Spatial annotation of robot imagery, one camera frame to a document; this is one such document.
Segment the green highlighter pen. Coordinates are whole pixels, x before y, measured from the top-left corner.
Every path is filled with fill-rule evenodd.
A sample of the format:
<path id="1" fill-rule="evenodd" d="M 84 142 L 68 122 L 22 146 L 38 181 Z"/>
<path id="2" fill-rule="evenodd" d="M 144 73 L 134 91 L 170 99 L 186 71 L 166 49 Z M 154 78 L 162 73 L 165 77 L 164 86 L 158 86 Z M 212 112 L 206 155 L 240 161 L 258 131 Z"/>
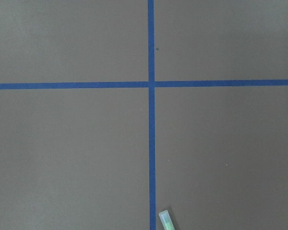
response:
<path id="1" fill-rule="evenodd" d="M 175 230 L 174 224 L 167 210 L 159 212 L 159 218 L 161 220 L 164 230 Z"/>

